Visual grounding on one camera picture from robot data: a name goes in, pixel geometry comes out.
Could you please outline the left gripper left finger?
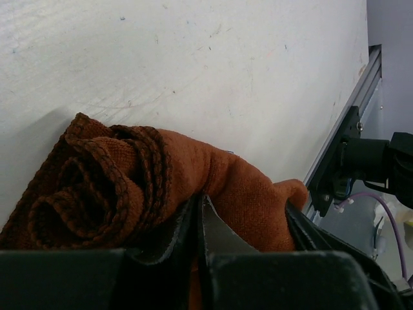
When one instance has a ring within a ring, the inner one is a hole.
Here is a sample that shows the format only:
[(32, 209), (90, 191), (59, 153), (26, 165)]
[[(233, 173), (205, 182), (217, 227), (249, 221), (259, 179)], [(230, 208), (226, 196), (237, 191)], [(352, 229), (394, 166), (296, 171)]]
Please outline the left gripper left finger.
[(2, 251), (2, 309), (187, 309), (196, 199), (137, 247)]

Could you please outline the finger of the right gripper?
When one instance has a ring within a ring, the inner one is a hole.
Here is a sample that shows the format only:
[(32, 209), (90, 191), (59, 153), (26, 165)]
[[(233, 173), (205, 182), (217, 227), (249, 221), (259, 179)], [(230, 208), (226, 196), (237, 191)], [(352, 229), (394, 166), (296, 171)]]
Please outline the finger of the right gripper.
[(310, 293), (307, 309), (412, 309), (412, 289), (398, 289), (373, 259), (314, 225), (290, 203), (285, 214), (309, 268), (302, 281)]

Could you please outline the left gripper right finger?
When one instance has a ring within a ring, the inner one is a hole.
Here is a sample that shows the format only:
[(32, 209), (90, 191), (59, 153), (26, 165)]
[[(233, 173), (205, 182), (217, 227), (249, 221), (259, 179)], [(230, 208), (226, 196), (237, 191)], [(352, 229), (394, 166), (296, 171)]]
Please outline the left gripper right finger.
[(308, 267), (297, 250), (262, 253), (218, 215), (210, 198), (198, 212), (199, 277), (204, 309), (307, 309)]

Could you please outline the brown towel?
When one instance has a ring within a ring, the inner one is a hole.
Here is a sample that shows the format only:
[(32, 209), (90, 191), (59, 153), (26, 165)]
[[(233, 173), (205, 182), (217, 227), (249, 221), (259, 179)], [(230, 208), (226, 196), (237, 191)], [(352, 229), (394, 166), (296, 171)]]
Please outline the brown towel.
[[(152, 127), (106, 127), (80, 113), (3, 227), (1, 252), (135, 248), (192, 198), (197, 213), (203, 196), (258, 251), (295, 249), (285, 208), (306, 204), (301, 181), (273, 183), (207, 143)], [(203, 306), (198, 243), (196, 233), (187, 309)]]

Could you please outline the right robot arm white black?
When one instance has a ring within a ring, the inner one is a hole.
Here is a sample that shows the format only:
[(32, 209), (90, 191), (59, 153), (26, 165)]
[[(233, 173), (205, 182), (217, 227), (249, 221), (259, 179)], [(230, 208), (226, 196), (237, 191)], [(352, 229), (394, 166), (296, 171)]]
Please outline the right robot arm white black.
[[(391, 140), (342, 138), (328, 151), (315, 173), (310, 191), (316, 210), (325, 214), (328, 205), (321, 195), (329, 194), (344, 207), (364, 194), (352, 193), (356, 180), (371, 191), (366, 195), (389, 208), (374, 191), (395, 196), (412, 207), (412, 135), (396, 132)], [(312, 223), (293, 209), (286, 211), (290, 232), (299, 257), (314, 265), (302, 281), (310, 294), (307, 309), (412, 309), (412, 278), (399, 248), (404, 286), (392, 283), (373, 259)]]

